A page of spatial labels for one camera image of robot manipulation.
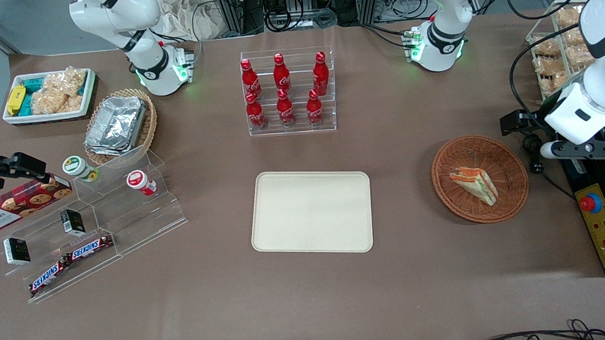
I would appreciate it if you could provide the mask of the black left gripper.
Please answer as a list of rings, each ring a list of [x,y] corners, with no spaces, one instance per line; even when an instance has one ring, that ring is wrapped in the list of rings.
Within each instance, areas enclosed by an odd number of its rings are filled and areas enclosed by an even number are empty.
[[[542,130],[547,133],[546,124],[537,117],[536,112],[515,110],[508,117],[501,117],[501,135],[508,136],[521,129],[522,133]]]

